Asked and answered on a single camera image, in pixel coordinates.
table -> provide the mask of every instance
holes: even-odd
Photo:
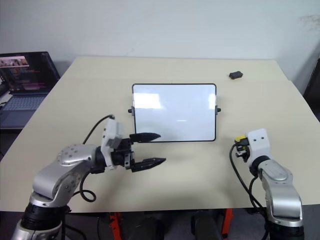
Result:
[[[241,71],[243,77],[228,78]],[[89,175],[85,189],[97,200],[71,199],[73,212],[124,212],[250,207],[249,197],[229,162],[234,137],[268,131],[273,157],[293,173],[305,205],[320,203],[320,124],[274,60],[213,60],[135,57],[78,57],[42,102],[0,163],[0,210],[24,211],[36,173],[64,147],[83,141],[103,116],[114,114],[134,131],[131,86],[135,83],[215,83],[217,138],[214,142],[141,143],[136,160],[165,157],[163,164],[131,173],[119,167]],[[88,140],[100,145],[104,125]],[[244,181],[252,178],[236,160]],[[256,183],[253,193],[264,203]]]

